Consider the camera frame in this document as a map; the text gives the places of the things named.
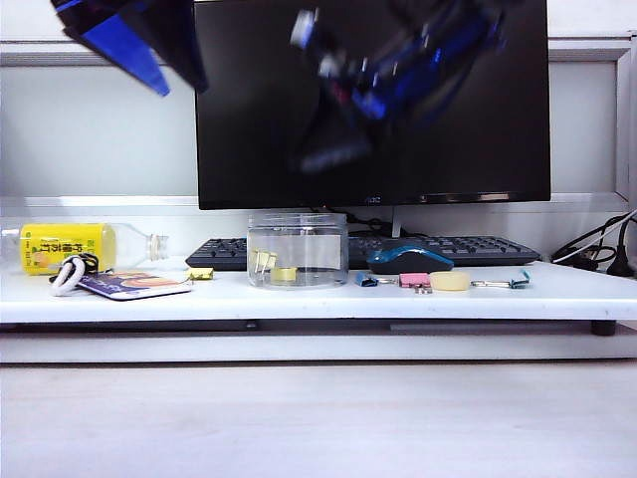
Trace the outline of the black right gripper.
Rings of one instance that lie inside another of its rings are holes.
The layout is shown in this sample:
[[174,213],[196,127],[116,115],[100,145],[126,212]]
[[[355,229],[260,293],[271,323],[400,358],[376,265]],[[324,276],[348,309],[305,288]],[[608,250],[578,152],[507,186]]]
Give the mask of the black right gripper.
[[348,132],[340,110],[355,119],[390,120],[427,100],[446,77],[439,54],[367,70],[327,55],[320,60],[320,79],[318,105],[293,149],[291,166],[299,172],[325,172],[370,153],[367,138]]

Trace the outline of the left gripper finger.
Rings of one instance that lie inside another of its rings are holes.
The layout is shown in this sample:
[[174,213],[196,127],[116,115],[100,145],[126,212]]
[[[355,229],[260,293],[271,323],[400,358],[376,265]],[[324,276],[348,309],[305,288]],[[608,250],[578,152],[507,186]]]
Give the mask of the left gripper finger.
[[138,33],[152,50],[197,93],[208,79],[195,31],[194,1],[134,1]]
[[128,1],[51,1],[63,32],[160,96],[170,89],[146,42],[122,18]]

